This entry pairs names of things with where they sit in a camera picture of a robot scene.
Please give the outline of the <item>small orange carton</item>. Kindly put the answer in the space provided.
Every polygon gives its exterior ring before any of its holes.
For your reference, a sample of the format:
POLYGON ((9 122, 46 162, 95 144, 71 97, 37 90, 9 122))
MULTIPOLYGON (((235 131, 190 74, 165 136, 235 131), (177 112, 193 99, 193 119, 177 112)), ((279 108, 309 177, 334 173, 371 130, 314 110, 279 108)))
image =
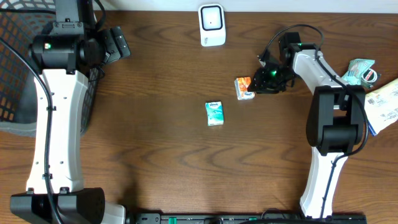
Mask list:
POLYGON ((254 92, 248 91, 248 86, 251 84, 250 77, 236 78, 234 84, 238 100, 251 100, 255 97, 254 92))

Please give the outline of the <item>light blue tissue pack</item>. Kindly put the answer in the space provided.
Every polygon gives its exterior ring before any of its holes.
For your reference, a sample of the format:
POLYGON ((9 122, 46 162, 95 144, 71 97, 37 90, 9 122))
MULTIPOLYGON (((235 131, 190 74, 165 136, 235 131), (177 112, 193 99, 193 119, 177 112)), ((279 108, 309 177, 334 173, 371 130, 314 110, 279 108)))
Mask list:
POLYGON ((224 124, 223 105, 220 101, 205 103, 208 126, 224 124))

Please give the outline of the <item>teal snack packet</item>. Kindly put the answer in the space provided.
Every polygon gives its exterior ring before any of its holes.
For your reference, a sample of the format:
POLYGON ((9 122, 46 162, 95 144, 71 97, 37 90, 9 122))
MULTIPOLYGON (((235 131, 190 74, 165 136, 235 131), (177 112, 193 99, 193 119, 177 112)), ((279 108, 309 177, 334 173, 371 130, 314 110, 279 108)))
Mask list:
POLYGON ((357 58, 351 60, 347 72, 342 76, 342 79, 347 81, 350 85, 360 85, 361 77, 367 72, 375 61, 370 59, 357 58))

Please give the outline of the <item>large yellow snack bag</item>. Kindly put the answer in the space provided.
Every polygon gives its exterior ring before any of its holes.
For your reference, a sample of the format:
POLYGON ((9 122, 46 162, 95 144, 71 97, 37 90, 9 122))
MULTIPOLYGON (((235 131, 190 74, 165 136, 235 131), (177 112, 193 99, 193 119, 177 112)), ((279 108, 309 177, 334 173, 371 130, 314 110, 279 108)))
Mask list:
POLYGON ((397 79, 366 94, 365 111, 373 136, 397 121, 397 79))

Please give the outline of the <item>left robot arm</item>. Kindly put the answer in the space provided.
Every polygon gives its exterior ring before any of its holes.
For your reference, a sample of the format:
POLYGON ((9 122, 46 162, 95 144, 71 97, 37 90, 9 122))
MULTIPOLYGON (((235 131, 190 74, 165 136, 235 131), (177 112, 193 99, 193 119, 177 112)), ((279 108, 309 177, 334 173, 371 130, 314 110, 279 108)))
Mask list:
POLYGON ((25 192, 11 196, 10 210, 29 223, 125 224, 124 206, 84 186, 80 138, 91 70, 128 57, 129 46, 119 27, 102 29, 92 1, 57 1, 55 16, 25 61, 37 93, 35 152, 25 192))

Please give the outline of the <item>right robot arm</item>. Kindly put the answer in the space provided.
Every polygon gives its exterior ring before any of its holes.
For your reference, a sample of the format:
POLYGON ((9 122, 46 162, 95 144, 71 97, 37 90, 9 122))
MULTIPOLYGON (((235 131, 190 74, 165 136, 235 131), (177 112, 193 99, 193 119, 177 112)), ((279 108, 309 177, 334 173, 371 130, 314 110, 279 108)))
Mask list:
POLYGON ((333 213, 333 197, 344 163, 362 150, 368 138, 365 91, 344 81, 324 59, 321 46, 303 43, 298 32, 280 32, 274 38, 280 58, 273 59, 269 50, 259 56, 261 67, 248 91, 277 94, 300 78, 312 93, 305 128, 312 161, 300 208, 306 219, 326 220, 333 213))

